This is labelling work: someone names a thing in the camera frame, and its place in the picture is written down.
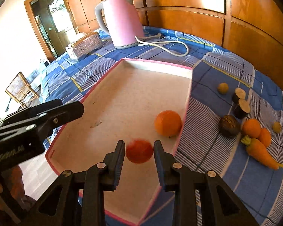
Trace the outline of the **person left hand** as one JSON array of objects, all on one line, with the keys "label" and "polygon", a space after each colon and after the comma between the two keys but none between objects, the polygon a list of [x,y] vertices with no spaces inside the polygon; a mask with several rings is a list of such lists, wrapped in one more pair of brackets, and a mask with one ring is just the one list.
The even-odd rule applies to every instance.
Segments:
[{"label": "person left hand", "polygon": [[0,171],[0,210],[18,223],[25,215],[23,172],[19,165]]}]

